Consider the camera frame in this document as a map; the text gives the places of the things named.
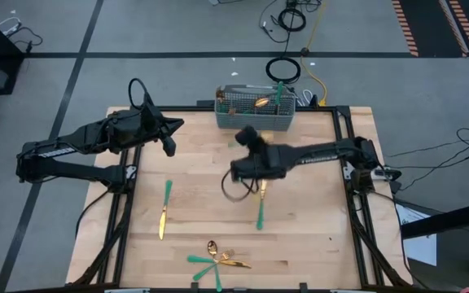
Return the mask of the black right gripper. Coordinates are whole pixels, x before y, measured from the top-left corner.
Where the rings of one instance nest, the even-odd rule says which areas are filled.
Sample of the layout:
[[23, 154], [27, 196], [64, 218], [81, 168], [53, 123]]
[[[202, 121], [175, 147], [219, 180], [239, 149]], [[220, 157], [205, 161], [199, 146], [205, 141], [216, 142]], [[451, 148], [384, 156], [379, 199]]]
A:
[[269, 166], [269, 143], [250, 125], [245, 126], [235, 136], [236, 142], [247, 147], [246, 157], [230, 162], [232, 181], [243, 179], [271, 179], [273, 172]]

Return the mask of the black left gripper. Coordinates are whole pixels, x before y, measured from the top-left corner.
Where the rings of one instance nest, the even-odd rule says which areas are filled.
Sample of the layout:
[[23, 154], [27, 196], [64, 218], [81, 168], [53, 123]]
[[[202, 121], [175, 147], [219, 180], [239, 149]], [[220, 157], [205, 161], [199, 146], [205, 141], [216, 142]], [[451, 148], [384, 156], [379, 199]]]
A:
[[173, 157], [177, 144], [171, 136], [184, 124], [184, 120], [165, 117], [156, 106], [144, 103], [141, 110], [141, 123], [144, 131], [143, 140], [145, 142], [161, 140], [165, 154]]

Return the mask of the gold knife green handle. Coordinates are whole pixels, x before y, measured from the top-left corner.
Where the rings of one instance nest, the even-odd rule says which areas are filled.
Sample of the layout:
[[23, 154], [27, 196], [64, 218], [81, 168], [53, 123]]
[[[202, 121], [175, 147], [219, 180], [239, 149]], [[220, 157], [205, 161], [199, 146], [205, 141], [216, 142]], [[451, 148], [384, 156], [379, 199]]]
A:
[[235, 267], [242, 267], [250, 269], [252, 266], [246, 262], [239, 261], [239, 260], [214, 260], [212, 258], [204, 258], [200, 256], [193, 256], [189, 255], [187, 258], [188, 262], [191, 263], [211, 263], [211, 264], [223, 264]]
[[160, 223], [159, 223], [159, 239], [160, 240], [164, 239], [164, 232], [165, 232], [165, 226], [166, 226], [166, 220], [167, 220], [167, 210], [168, 210], [169, 197], [171, 195], [172, 187], [173, 187], [173, 181], [167, 180], [165, 183], [165, 188], [164, 188], [164, 204], [162, 207], [162, 211], [160, 215]]

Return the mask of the grey plastic silverware caddy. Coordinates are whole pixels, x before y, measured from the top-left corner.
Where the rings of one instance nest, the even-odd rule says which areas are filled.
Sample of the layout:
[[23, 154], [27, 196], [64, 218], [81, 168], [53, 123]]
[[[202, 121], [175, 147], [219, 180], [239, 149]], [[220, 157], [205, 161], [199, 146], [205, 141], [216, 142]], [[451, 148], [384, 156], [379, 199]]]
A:
[[[225, 93], [223, 103], [217, 101], [215, 93], [214, 112], [220, 129], [242, 129], [250, 125], [256, 130], [285, 132], [296, 112], [296, 96], [286, 88], [279, 107], [275, 106], [276, 85], [224, 85], [217, 90]], [[270, 102], [264, 107], [254, 107], [257, 98], [269, 98]], [[232, 116], [228, 114], [229, 107], [236, 110]]]

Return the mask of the black power box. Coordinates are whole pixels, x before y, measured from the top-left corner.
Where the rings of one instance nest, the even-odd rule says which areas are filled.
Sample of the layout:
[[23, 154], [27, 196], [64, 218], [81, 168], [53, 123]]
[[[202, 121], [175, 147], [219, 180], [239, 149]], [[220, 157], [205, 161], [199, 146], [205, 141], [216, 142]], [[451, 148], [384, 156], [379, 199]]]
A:
[[402, 172], [397, 169], [392, 169], [389, 167], [378, 167], [372, 173], [373, 180], [384, 180], [384, 181], [396, 181]]

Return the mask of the white paper sheet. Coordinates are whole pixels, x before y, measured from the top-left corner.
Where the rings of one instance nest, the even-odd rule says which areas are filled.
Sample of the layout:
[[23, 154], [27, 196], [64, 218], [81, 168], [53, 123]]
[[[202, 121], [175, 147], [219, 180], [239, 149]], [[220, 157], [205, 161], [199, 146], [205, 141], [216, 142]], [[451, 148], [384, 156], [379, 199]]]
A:
[[[396, 210], [403, 225], [429, 217], [428, 214], [404, 207], [398, 203], [396, 204]], [[437, 266], [436, 234], [424, 235], [417, 238], [404, 238], [403, 244], [405, 254], [409, 259]]]

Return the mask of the black desk with monitor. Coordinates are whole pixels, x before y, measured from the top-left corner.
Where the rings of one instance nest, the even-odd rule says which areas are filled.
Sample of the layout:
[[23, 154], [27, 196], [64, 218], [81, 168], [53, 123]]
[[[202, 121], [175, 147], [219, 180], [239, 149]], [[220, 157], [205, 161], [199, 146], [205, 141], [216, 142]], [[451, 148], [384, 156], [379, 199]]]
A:
[[417, 238], [429, 234], [439, 234], [469, 225], [469, 206], [449, 212], [432, 215], [419, 221], [401, 226], [402, 238]]

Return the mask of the black mat orange stripes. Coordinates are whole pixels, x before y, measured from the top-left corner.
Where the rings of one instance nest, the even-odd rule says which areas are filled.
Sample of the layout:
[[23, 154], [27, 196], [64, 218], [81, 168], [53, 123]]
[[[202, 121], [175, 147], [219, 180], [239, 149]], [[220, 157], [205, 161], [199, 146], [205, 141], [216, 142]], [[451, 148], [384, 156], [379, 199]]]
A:
[[469, 57], [469, 0], [391, 0], [391, 3], [413, 56]]

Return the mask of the black aluminium table frame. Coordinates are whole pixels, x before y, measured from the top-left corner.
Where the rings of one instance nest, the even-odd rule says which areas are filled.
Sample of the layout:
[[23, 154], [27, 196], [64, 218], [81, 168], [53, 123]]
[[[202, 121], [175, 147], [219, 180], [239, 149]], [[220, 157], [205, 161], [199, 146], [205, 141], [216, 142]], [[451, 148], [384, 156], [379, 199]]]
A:
[[[272, 181], [264, 200], [264, 225], [256, 228], [260, 197], [226, 176], [232, 160], [247, 154], [235, 133], [220, 129], [211, 108], [165, 107], [185, 123], [174, 134], [176, 155], [149, 143], [139, 158], [133, 208], [124, 245], [114, 247], [105, 280], [152, 290], [190, 287], [213, 240], [250, 269], [218, 268], [226, 289], [357, 289], [378, 273], [366, 246], [357, 244], [348, 216], [341, 164], [294, 168]], [[173, 181], [164, 239], [159, 223], [167, 180]]]

